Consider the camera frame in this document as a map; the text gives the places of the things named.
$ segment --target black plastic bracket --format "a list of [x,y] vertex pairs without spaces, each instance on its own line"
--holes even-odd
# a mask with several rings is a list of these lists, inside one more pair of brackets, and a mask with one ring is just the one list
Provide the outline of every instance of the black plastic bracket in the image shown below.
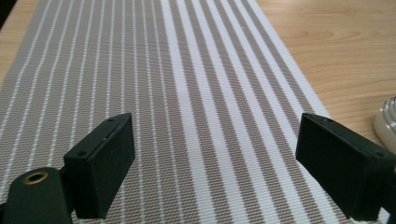
[[303,114],[296,159],[347,218],[396,215],[396,155],[332,119]]
[[103,121],[64,155],[64,167],[43,167],[16,178],[0,205],[0,223],[72,223],[105,218],[134,161],[132,116]]

